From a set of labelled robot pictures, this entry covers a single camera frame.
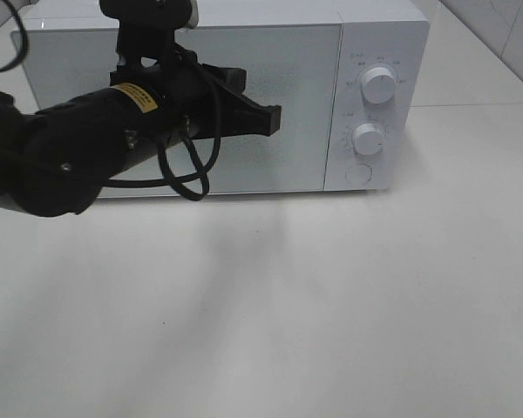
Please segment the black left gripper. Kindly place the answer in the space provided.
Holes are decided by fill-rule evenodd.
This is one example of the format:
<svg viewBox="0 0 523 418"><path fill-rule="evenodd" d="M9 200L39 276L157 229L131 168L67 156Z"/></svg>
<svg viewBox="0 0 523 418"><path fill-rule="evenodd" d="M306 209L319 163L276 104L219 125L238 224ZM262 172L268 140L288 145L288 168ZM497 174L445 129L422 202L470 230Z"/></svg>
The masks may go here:
<svg viewBox="0 0 523 418"><path fill-rule="evenodd" d="M247 71L180 60L163 71L159 64L138 73L117 69L109 86L109 143L152 148L159 139L169 147L191 139L262 135L281 128L282 107L261 105L245 95Z"/></svg>

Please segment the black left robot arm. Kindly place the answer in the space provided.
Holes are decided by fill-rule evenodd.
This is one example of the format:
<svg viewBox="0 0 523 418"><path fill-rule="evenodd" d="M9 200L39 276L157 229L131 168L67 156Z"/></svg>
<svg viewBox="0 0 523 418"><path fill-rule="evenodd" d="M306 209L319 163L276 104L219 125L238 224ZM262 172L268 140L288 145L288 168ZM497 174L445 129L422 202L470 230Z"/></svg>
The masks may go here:
<svg viewBox="0 0 523 418"><path fill-rule="evenodd" d="M154 65L33 114L0 92L0 207L79 214L106 188L203 199L223 138L280 128L281 107L247 98L245 82L239 68Z"/></svg>

